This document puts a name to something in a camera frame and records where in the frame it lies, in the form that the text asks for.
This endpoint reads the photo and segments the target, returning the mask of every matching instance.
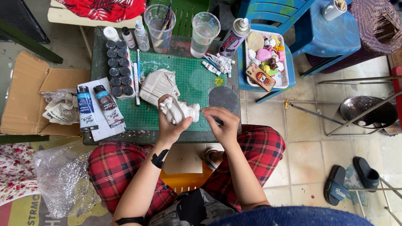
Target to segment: newspaper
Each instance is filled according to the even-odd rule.
[[[142,83],[139,96],[155,107],[158,107],[158,99],[165,94],[178,98],[180,92],[176,86],[175,73],[166,69],[149,73]]]
[[[43,117],[50,122],[71,125],[80,122],[77,96],[67,93],[60,101],[52,100],[46,107]]]

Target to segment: smartphone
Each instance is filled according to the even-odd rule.
[[[246,70],[246,75],[249,76],[255,83],[259,84],[267,92],[270,92],[276,83],[271,76],[267,75],[254,63],[251,63],[250,67],[248,67]]]

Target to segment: white tray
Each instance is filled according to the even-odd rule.
[[[265,36],[271,37],[272,35],[275,35],[278,39],[281,40],[281,45],[285,45],[285,43],[283,42],[283,37],[282,37],[282,35],[280,35],[280,34],[278,34],[278,33],[272,33],[272,32],[267,32],[267,31],[258,31],[258,30],[253,30],[253,29],[250,30],[250,33],[253,32],[253,31],[258,32],[258,33],[261,33],[263,36],[265,35]],[[251,60],[250,60],[250,58],[248,57],[247,40],[248,40],[248,37],[246,38],[246,41],[245,41],[245,42],[246,42],[246,69],[251,65]],[[287,88],[287,87],[289,86],[289,76],[288,76],[288,74],[287,74],[286,56],[284,57],[283,61],[281,61],[281,62],[283,63],[283,66],[284,66],[284,70],[285,70],[285,71],[281,73],[281,74],[283,75],[283,78],[280,78],[280,77],[278,77],[278,76],[272,77],[272,78],[276,81],[276,83],[275,83],[275,85],[274,85],[274,88]],[[261,86],[258,85],[258,84],[253,84],[253,83],[251,83],[249,76],[247,76],[247,82],[248,82],[251,86],[261,87]]]

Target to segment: plastic cup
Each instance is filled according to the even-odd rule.
[[[192,21],[191,55],[201,58],[207,52],[212,41],[221,31],[218,18],[209,12],[197,13]]]
[[[166,30],[161,30],[164,19],[166,17],[168,7],[162,4],[150,5],[144,12],[144,20],[150,31],[152,45],[155,52],[166,54],[170,47],[173,27],[176,23],[176,16],[171,10],[172,22],[171,27]]]

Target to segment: black slide sandal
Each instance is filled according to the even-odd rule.
[[[364,188],[377,188],[379,184],[379,174],[376,170],[372,169],[367,161],[362,157],[353,158],[353,166],[359,175],[360,181]]]
[[[349,194],[349,191],[343,187],[345,175],[345,168],[339,165],[334,165],[325,183],[324,198],[333,206],[338,205],[339,201],[343,200],[346,195]]]

